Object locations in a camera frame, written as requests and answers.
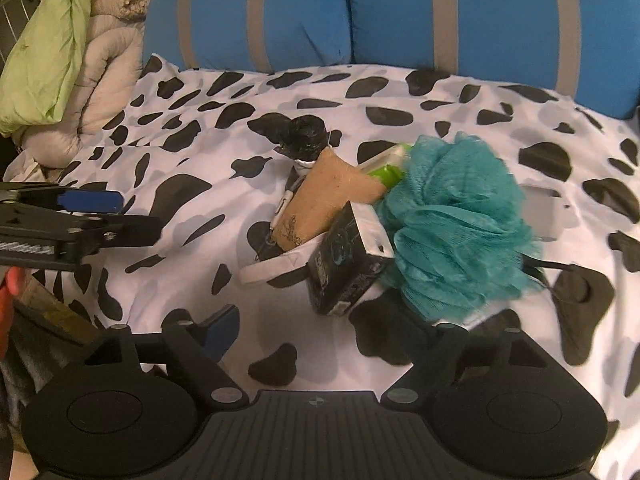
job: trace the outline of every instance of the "cow print bedsheet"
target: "cow print bedsheet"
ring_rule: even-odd
[[[607,412],[596,476],[639,479],[638,140],[629,124],[553,92],[383,66],[178,72],[152,57],[129,106],[87,142],[62,184],[119,191],[130,214],[162,219],[161,240],[103,250],[75,273],[36,276],[100,327],[155,331],[172,310],[200,320],[235,303],[241,334],[225,365],[249,392],[271,383],[381,393],[407,367],[386,334],[393,291],[375,298],[380,290],[371,290],[366,308],[333,320],[311,312],[302,272],[254,287],[236,279],[258,256],[278,254],[265,238],[291,164],[274,147],[302,114],[324,120],[351,164],[420,134],[449,139],[463,130],[488,142],[521,184],[552,187],[568,201],[573,227],[545,244],[545,257],[584,267],[592,293],[549,272],[580,308],[540,292],[492,305],[475,330],[531,334]]]

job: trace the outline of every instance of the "gray fabric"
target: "gray fabric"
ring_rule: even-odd
[[[178,19],[178,43],[184,63],[187,68],[197,68],[198,62],[193,50],[191,34],[191,0],[178,0],[176,18]]]
[[[0,361],[0,480],[7,478],[2,475],[10,469],[5,449],[11,444],[13,451],[9,426],[20,428],[27,403],[81,350],[37,325],[33,317],[26,316],[26,307],[17,302],[14,305],[9,348]]]
[[[246,38],[255,69],[258,72],[271,72],[264,44],[264,0],[246,0]]]
[[[458,0],[433,0],[433,62],[437,69],[458,71]]]
[[[580,49],[582,25],[580,0],[558,0],[560,45],[556,91],[575,97],[580,77]]]

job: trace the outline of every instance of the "silver screw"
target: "silver screw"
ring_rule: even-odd
[[[411,404],[418,400],[418,394],[409,388],[394,388],[386,394],[386,398],[396,404]]]
[[[242,399],[242,392],[237,388],[218,388],[212,391],[211,398],[222,404],[231,404]]]

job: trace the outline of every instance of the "round black disc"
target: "round black disc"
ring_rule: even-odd
[[[196,431],[180,386],[123,367],[85,367],[47,385],[22,416],[39,468],[78,478],[127,477],[180,452]]]
[[[450,386],[430,409],[434,433],[453,454],[512,478],[560,476],[584,466],[606,434],[604,412],[546,368]]]

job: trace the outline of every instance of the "mesh bath sponge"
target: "mesh bath sponge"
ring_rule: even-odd
[[[522,271],[521,254],[537,253],[524,195],[487,144],[461,132],[452,144],[421,136],[405,169],[377,212],[396,250],[385,279],[410,306],[459,322],[533,286]]]

